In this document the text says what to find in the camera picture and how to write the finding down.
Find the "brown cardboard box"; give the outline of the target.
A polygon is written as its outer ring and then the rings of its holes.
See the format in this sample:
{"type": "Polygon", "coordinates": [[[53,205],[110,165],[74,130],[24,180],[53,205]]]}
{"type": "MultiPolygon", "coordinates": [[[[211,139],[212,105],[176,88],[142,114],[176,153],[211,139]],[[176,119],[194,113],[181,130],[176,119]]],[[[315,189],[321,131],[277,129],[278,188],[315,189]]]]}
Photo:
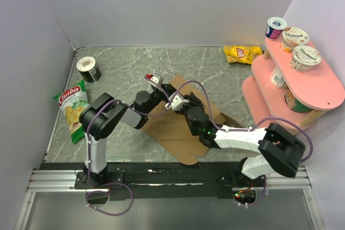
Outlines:
{"type": "MultiPolygon", "coordinates": [[[[205,95],[190,83],[182,86],[185,82],[186,80],[182,76],[177,75],[170,81],[170,84],[175,89],[181,88],[180,93],[182,95],[193,93],[201,101],[202,108],[207,114],[208,119],[212,118],[220,126],[243,127],[236,120],[222,113],[213,103],[210,104],[211,108],[209,109],[205,95]]],[[[199,136],[191,134],[185,116],[176,114],[171,109],[167,110],[165,102],[160,102],[152,110],[151,114],[154,116],[148,119],[142,130],[179,162],[185,165],[195,165],[199,162],[198,159],[211,149],[199,141],[199,136]],[[155,116],[163,111],[166,113],[161,116],[155,116]]]]}

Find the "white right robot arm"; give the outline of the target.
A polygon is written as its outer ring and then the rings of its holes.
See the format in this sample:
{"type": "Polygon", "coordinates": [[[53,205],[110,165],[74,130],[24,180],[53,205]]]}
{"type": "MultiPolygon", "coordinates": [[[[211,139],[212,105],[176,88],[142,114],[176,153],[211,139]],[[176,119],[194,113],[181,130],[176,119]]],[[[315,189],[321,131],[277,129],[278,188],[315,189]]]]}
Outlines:
{"type": "Polygon", "coordinates": [[[177,94],[171,106],[175,113],[184,115],[191,134],[204,146],[256,153],[254,157],[243,158],[238,169],[230,174],[231,186],[247,187],[257,178],[273,172],[288,178],[296,176],[306,147],[281,125],[270,123],[266,128],[252,130],[213,124],[194,93],[177,94]]]}

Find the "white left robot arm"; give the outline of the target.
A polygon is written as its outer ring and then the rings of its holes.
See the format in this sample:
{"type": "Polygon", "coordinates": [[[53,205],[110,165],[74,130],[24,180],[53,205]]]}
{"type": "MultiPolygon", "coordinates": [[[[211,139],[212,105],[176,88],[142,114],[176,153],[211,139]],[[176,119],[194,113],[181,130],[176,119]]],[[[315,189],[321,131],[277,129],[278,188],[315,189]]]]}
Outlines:
{"type": "Polygon", "coordinates": [[[106,145],[108,136],[117,124],[122,122],[134,129],[141,129],[147,123],[149,113],[160,102],[168,102],[168,97],[176,91],[171,84],[165,83],[152,89],[152,92],[138,92],[131,105],[103,93],[79,116],[87,143],[83,171],[91,186],[100,188],[109,180],[106,145]]]}

